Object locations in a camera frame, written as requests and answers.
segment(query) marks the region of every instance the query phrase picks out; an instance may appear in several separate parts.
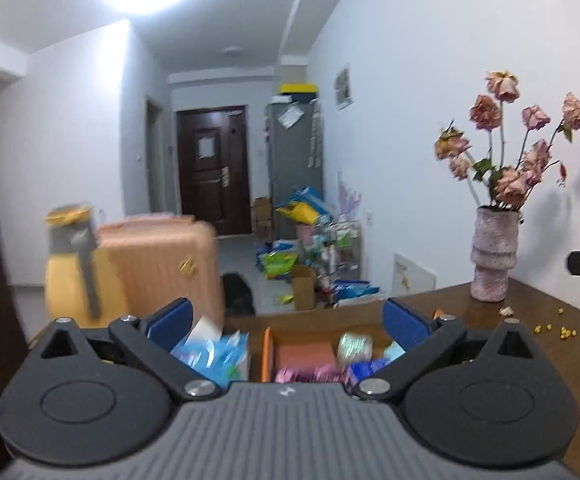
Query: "triangular hole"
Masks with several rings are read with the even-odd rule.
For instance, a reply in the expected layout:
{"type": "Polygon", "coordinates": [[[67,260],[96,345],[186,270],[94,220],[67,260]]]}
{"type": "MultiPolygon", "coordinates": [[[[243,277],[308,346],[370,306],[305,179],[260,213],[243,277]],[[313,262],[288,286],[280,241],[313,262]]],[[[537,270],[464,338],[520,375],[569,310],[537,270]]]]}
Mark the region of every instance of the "triangular hole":
{"type": "Polygon", "coordinates": [[[48,346],[41,353],[42,359],[54,359],[55,357],[66,357],[76,355],[77,349],[70,334],[65,330],[58,330],[52,336],[48,346]]]}
{"type": "Polygon", "coordinates": [[[532,352],[519,335],[518,332],[510,331],[503,339],[503,343],[497,351],[499,355],[509,355],[512,357],[521,357],[523,359],[532,359],[532,352]]]}

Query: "bouquet of dried flowers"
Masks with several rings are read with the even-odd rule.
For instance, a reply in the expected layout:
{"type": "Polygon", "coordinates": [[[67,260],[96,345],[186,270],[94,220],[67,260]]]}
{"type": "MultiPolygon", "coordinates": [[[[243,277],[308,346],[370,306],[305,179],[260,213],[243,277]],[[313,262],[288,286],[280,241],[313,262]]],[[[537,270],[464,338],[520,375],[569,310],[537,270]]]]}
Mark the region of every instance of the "bouquet of dried flowers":
{"type": "Polygon", "coordinates": [[[519,99],[518,79],[510,72],[490,72],[486,78],[488,94],[477,96],[477,101],[470,109],[470,120],[475,123],[477,130],[487,130],[490,149],[488,156],[481,160],[475,160],[469,152],[470,141],[464,138],[464,132],[454,126],[454,121],[441,132],[438,141],[435,142],[435,155],[438,160],[449,159],[450,171],[457,180],[467,180],[472,195],[481,202],[474,190],[472,181],[483,182],[490,194],[490,207],[501,210],[519,211],[526,202],[528,196],[538,183],[541,182],[545,171],[556,164],[560,165],[560,178],[557,183],[564,186],[567,170],[560,161],[550,162],[552,154],[550,149],[554,138],[558,133],[568,142],[572,142],[573,132],[580,130],[580,99],[572,92],[566,95],[561,111],[561,122],[552,133],[548,142],[540,139],[526,150],[528,136],[533,130],[541,130],[552,120],[539,107],[534,105],[521,111],[521,120],[526,127],[526,136],[518,160],[514,166],[505,165],[506,140],[503,129],[504,103],[513,103],[519,99]],[[492,131],[498,128],[501,138],[501,151],[499,165],[493,160],[492,131]],[[470,179],[469,171],[474,174],[470,179]]]}

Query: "gray ribbed surface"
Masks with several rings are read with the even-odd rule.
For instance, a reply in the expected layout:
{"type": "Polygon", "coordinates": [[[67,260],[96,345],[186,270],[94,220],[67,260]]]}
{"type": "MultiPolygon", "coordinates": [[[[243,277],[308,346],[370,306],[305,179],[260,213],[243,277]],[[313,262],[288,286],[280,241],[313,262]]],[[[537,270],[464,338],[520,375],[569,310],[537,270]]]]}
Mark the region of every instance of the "gray ribbed surface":
{"type": "Polygon", "coordinates": [[[384,404],[338,384],[236,383],[189,403],[153,444],[79,470],[16,461],[3,480],[576,480],[559,463],[519,472],[456,465],[419,445],[384,404]]]}

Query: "gray strap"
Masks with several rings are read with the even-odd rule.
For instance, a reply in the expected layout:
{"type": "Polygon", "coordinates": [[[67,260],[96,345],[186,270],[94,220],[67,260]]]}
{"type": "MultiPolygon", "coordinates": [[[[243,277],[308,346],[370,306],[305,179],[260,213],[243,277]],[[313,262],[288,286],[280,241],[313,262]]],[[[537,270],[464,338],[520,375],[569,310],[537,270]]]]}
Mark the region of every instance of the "gray strap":
{"type": "Polygon", "coordinates": [[[99,295],[92,268],[92,252],[97,248],[97,241],[89,222],[69,224],[57,229],[50,229],[50,252],[52,254],[77,254],[81,274],[88,295],[88,311],[92,319],[101,317],[99,295]]]}

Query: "silver bolt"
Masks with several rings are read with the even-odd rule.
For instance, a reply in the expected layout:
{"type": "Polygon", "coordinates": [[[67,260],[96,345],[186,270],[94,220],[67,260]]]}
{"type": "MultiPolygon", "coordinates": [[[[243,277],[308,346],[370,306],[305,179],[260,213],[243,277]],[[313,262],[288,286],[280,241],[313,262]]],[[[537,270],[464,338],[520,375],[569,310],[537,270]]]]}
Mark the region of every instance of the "silver bolt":
{"type": "Polygon", "coordinates": [[[216,386],[212,381],[207,381],[205,379],[198,379],[195,381],[190,381],[184,387],[186,393],[192,397],[207,397],[214,394],[216,386]]]}
{"type": "Polygon", "coordinates": [[[359,383],[359,389],[366,395],[381,395],[390,391],[390,383],[385,379],[364,379],[359,383]]]}

